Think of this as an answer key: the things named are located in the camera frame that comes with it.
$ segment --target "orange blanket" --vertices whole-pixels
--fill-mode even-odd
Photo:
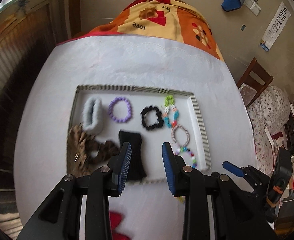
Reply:
[[[206,19],[180,0],[136,0],[116,19],[85,36],[121,33],[179,41],[224,61]]]

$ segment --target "beaded bracelet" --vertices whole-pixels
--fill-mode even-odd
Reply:
[[[170,123],[168,113],[170,108],[174,112],[174,121]],[[172,95],[166,96],[165,97],[165,110],[163,113],[163,118],[165,124],[168,126],[168,128],[175,127],[177,125],[177,119],[179,117],[179,111],[177,110],[177,107],[175,106],[175,100]]]
[[[177,143],[177,139],[176,139],[176,137],[175,137],[175,131],[176,131],[178,128],[182,129],[182,130],[185,132],[186,136],[187,136],[187,140],[186,140],[186,142],[185,142],[183,145],[180,145],[179,143]],[[187,131],[186,127],[184,127],[184,126],[178,124],[178,125],[176,125],[175,127],[173,127],[173,129],[171,130],[171,138],[173,139],[173,142],[174,142],[175,144],[177,144],[180,148],[181,148],[181,147],[186,147],[186,146],[189,144],[190,134],[189,134],[189,131]]]
[[[124,119],[118,119],[112,113],[114,105],[118,101],[125,101],[125,103],[127,104],[127,116]],[[112,100],[110,102],[110,104],[108,106],[108,114],[109,114],[110,118],[115,122],[128,122],[128,120],[131,118],[131,104],[130,104],[129,100],[125,97],[116,97],[114,100]]]
[[[156,111],[156,116],[157,116],[157,121],[158,123],[154,123],[153,125],[149,125],[147,126],[146,125],[146,122],[145,122],[145,115],[150,112],[150,111]],[[149,130],[154,130],[155,128],[161,128],[163,127],[164,125],[164,120],[161,118],[161,111],[159,111],[158,107],[156,106],[148,106],[148,107],[145,107],[141,113],[142,115],[142,125],[143,127],[146,128],[147,131]]]
[[[180,153],[183,153],[183,152],[188,152],[190,154],[191,160],[192,160],[192,167],[196,168],[197,167],[196,157],[195,157],[194,153],[190,149],[188,149],[187,147],[180,147],[175,152],[175,155],[179,155]]]

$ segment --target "wall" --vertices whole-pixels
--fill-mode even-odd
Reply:
[[[82,31],[106,24],[134,0],[81,0]],[[253,57],[274,77],[272,85],[285,89],[294,100],[294,11],[288,0],[258,0],[261,12],[252,14],[245,6],[232,12],[221,8],[223,0],[183,0],[207,18],[214,37],[235,81]],[[269,52],[259,42],[281,2],[292,16]]]

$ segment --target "metal screw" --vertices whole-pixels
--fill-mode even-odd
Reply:
[[[229,180],[229,177],[226,174],[221,174],[219,176],[219,178],[220,178],[221,181],[228,181]]]
[[[101,171],[101,172],[108,172],[108,171],[110,171],[110,168],[109,168],[108,166],[102,166],[102,167],[100,168],[100,171]]]
[[[72,179],[73,179],[73,175],[71,175],[71,174],[67,174],[65,177],[64,177],[64,180],[65,181],[71,181]]]
[[[191,172],[192,171],[192,166],[184,166],[183,171],[185,172]]]

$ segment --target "white table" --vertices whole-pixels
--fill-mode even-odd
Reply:
[[[209,140],[212,169],[206,174],[229,174],[221,166],[225,160],[237,166],[257,166],[252,126],[223,62],[195,47],[161,38],[83,38],[53,50],[26,103],[14,159],[16,198],[23,224],[66,174],[68,122],[74,92],[80,84],[192,91]],[[245,183],[231,177],[244,188]],[[183,206],[167,186],[137,187],[125,188],[120,198],[110,200],[111,210],[126,214],[119,231],[134,239],[181,239]],[[145,201],[135,203],[141,195]]]

